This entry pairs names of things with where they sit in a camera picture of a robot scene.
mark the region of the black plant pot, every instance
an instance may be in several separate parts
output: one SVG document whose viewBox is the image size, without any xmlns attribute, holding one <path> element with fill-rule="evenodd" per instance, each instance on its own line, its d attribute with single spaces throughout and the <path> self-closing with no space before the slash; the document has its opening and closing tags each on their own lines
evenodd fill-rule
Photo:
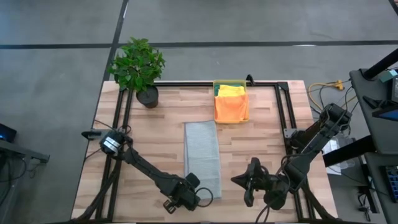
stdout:
<svg viewBox="0 0 398 224">
<path fill-rule="evenodd" d="M 154 108 L 157 106 L 159 99 L 159 92 L 156 86 L 147 86 L 147 91 L 140 91 L 136 94 L 137 100 L 147 108 Z"/>
</svg>

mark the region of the gray towel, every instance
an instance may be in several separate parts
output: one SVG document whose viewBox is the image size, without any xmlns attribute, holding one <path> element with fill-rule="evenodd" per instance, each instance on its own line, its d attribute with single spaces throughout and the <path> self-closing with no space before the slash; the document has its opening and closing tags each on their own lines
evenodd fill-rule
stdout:
<svg viewBox="0 0 398 224">
<path fill-rule="evenodd" d="M 190 172 L 200 180 L 197 187 L 207 187 L 214 198 L 221 198 L 221 165 L 217 129 L 214 121 L 185 123 L 184 174 Z M 198 192 L 201 199 L 209 199 L 207 190 Z"/>
</svg>

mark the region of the potted plant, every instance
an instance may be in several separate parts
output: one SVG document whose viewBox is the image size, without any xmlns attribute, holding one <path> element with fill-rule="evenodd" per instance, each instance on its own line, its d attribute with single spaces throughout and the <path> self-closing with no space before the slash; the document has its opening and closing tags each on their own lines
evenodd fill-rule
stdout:
<svg viewBox="0 0 398 224">
<path fill-rule="evenodd" d="M 137 99 L 147 108 L 158 104 L 159 92 L 154 80 L 161 78 L 165 60 L 159 50 L 151 47 L 147 39 L 135 39 L 121 47 L 124 55 L 119 54 L 112 61 L 109 73 L 113 74 L 121 90 L 135 90 Z"/>
</svg>

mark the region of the wooden table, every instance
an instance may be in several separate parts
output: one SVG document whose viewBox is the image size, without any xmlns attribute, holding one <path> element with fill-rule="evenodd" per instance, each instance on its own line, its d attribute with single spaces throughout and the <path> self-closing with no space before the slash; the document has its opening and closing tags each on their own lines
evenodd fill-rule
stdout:
<svg viewBox="0 0 398 224">
<path fill-rule="evenodd" d="M 303 81 L 288 81 L 298 128 L 307 128 L 313 123 Z M 159 87 L 159 105 L 145 109 L 134 97 L 129 125 L 134 148 L 142 157 L 158 169 L 183 176 L 184 122 L 208 121 L 213 119 L 213 90 L 208 87 Z M 207 208 L 189 212 L 179 208 L 169 215 L 162 204 L 166 200 L 148 177 L 133 166 L 122 164 L 116 199 L 115 222 L 254 222 L 265 206 L 264 192 L 254 194 L 254 206 L 248 208 L 243 202 L 244 189 L 232 183 L 230 178 L 244 173 L 252 157 L 258 157 L 270 173 L 280 167 L 285 155 L 280 128 L 275 91 L 271 87 L 248 87 L 250 120 L 245 124 L 217 124 L 220 147 L 222 198 Z M 105 82 L 96 112 L 96 119 L 112 124 L 118 86 Z M 287 126 L 289 116 L 284 101 Z M 122 107 L 119 125 L 122 123 Z M 104 129 L 99 123 L 94 128 Z M 99 148 L 98 141 L 88 146 L 87 154 Z M 72 217 L 83 213 L 101 186 L 105 154 L 99 152 L 90 157 L 84 165 Z M 325 165 L 321 155 L 311 163 L 308 174 L 310 188 L 320 203 L 337 217 Z M 104 215 L 108 210 L 108 198 Z M 301 196 L 305 217 L 307 210 Z M 269 222 L 297 221 L 294 200 L 288 194 L 285 206 L 279 211 L 271 210 Z"/>
</svg>

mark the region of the concrete floor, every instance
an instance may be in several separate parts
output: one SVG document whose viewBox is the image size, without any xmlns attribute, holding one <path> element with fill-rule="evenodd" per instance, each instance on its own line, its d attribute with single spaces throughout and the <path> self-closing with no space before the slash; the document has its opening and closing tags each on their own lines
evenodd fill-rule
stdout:
<svg viewBox="0 0 398 224">
<path fill-rule="evenodd" d="M 2 0 L 0 45 L 111 43 L 121 3 Z M 130 35 L 151 42 L 396 40 L 396 16 L 387 0 L 138 0 L 128 5 L 120 42 Z M 308 86 L 347 80 L 350 70 L 369 67 L 396 48 L 160 50 L 167 61 L 164 80 L 244 78 L 250 73 L 258 80 L 304 80 Z M 26 178 L 13 223 L 70 218 L 87 146 L 80 133 L 92 124 L 108 55 L 109 49 L 0 50 L 0 105 L 6 105 L 0 109 L 0 123 L 18 130 L 21 146 L 51 154 L 35 178 Z M 323 99 L 336 103 L 343 95 L 325 89 Z M 351 127 L 353 137 L 369 134 L 359 107 Z M 365 221 L 356 211 L 354 189 L 332 190 L 340 218 Z M 380 214 L 372 218 L 383 222 Z"/>
</svg>

